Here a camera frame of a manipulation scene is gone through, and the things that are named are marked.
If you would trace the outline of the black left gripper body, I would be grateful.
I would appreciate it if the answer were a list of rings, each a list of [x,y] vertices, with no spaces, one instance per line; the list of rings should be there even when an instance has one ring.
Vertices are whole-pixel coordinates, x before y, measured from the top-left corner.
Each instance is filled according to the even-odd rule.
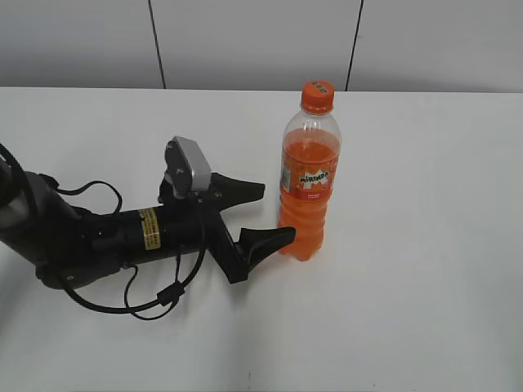
[[[208,191],[187,198],[174,197],[172,187],[165,180],[159,186],[157,217],[162,235],[162,246],[182,254],[205,250],[211,253],[229,283],[242,280],[242,265],[239,253],[221,212],[211,202]]]

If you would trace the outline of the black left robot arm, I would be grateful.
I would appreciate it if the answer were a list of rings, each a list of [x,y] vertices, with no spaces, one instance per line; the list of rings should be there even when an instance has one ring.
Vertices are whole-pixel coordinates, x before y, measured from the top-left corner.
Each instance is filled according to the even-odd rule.
[[[56,267],[73,288],[84,287],[122,268],[208,250],[230,283],[247,280],[263,260],[291,244],[293,227],[241,229],[230,236],[221,211],[262,199],[265,186],[213,173],[208,191],[176,199],[166,181],[160,204],[99,215],[69,205],[50,176],[27,172],[44,231],[38,233],[17,177],[1,163],[1,241],[34,264],[49,288],[61,285]]]

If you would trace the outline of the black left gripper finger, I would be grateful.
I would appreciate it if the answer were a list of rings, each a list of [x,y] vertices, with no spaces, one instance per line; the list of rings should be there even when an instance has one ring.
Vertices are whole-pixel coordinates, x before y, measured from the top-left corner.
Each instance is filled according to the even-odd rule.
[[[212,205],[223,211],[230,207],[263,199],[266,186],[262,183],[236,180],[214,172],[211,176]]]
[[[246,229],[240,230],[239,240],[235,249],[239,253],[242,265],[242,280],[267,257],[292,244],[296,236],[293,227],[277,229]]]

